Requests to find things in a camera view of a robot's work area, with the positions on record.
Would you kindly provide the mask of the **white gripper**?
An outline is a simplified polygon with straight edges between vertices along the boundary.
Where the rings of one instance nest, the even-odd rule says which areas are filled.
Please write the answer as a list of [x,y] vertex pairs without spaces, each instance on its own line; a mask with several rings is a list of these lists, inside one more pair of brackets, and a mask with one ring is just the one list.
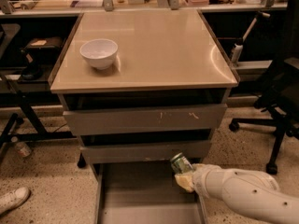
[[187,192],[196,192],[199,196],[209,198],[210,195],[206,187],[207,175],[219,168],[218,165],[193,163],[192,173],[175,174],[177,184]]

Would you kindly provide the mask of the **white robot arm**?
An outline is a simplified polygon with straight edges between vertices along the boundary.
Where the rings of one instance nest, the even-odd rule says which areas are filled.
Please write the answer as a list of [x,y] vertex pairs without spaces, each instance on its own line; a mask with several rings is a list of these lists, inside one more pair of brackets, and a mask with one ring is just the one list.
[[211,164],[192,167],[192,171],[175,174],[178,185],[186,191],[221,200],[244,217],[271,224],[299,224],[299,198],[282,193],[271,175]]

